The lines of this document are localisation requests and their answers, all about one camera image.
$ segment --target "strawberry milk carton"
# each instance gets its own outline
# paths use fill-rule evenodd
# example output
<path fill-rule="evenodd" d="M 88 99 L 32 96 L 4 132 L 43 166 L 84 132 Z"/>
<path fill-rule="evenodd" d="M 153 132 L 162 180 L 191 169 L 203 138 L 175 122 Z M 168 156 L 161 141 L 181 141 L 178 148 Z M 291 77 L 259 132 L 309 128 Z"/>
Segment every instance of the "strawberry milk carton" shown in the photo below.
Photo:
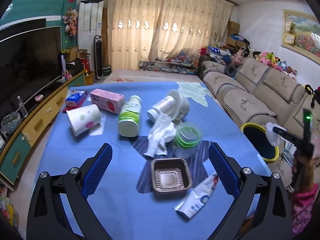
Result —
<path fill-rule="evenodd" d="M 91 101 L 99 108 L 119 114 L 124 104 L 124 95 L 95 89 L 90 92 Z"/>

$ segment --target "hanging doll decoration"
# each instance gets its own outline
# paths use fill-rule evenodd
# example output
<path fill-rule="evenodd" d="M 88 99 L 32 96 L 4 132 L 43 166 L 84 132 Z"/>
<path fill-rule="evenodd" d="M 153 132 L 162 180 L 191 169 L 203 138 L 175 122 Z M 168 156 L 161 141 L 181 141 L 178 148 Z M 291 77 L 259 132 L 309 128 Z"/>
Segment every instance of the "hanging doll decoration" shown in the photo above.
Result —
<path fill-rule="evenodd" d="M 78 12 L 76 9 L 71 10 L 71 6 L 69 6 L 67 13 L 62 17 L 63 23 L 66 25 L 65 32 L 70 32 L 70 36 L 77 33 L 77 17 Z"/>

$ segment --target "landscape painting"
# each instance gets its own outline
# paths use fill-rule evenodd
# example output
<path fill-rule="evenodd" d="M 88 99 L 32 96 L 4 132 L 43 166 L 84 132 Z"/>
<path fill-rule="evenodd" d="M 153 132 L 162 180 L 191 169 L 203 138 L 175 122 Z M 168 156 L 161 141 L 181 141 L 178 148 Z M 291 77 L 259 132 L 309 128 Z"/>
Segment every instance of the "landscape painting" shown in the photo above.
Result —
<path fill-rule="evenodd" d="M 284 10 L 283 15 L 283 25 L 284 21 L 293 21 L 290 33 L 295 39 L 294 44 L 288 44 L 282 38 L 281 45 L 320 64 L 320 24 L 316 17 L 291 10 Z"/>

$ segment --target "table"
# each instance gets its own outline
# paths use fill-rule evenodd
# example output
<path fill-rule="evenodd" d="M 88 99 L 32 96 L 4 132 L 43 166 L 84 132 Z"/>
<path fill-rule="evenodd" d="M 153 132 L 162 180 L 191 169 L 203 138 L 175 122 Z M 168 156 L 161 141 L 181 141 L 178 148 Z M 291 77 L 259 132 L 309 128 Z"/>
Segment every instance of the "table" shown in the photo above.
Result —
<path fill-rule="evenodd" d="M 177 89 L 178 85 L 175 82 L 133 82 L 85 86 L 74 90 L 90 92 L 95 88 L 123 94 L 126 100 L 134 94 L 140 96 L 140 135 L 147 136 L 153 125 L 147 118 L 147 110 L 165 97 L 170 89 Z M 208 107 L 188 98 L 190 111 L 184 121 L 195 122 L 202 129 L 203 140 L 217 142 L 226 155 L 234 157 L 240 166 L 269 176 L 269 168 L 245 135 L 212 98 L 206 96 L 206 100 Z M 80 167 L 85 159 L 94 156 L 107 142 L 113 148 L 113 157 L 95 194 L 88 197 L 88 202 L 113 240 L 206 240 L 228 211 L 233 197 L 227 195 L 222 184 L 218 183 L 206 206 L 191 220 L 186 220 L 172 209 L 184 194 L 139 193 L 137 181 L 146 160 L 132 147 L 132 142 L 117 133 L 118 115 L 104 110 L 101 112 L 106 117 L 103 134 L 90 136 L 85 132 L 78 138 L 71 132 L 67 115 L 59 113 L 38 174 L 41 171 L 48 171 L 50 175 L 65 174 L 71 167 Z M 209 160 L 205 161 L 204 167 L 208 174 L 214 170 Z M 81 235 L 66 196 L 61 197 L 73 231 Z M 254 198 L 252 210 L 256 204 L 257 197 Z"/>

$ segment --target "brown plastic tray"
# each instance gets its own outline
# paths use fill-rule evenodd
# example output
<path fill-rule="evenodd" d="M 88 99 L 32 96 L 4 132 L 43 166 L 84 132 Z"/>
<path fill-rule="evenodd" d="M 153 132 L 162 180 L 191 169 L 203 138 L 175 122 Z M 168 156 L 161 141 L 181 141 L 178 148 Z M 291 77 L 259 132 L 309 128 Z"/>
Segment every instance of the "brown plastic tray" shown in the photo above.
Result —
<path fill-rule="evenodd" d="M 181 158 L 155 159 L 151 163 L 152 187 L 158 193 L 170 193 L 191 188 L 188 164 Z"/>

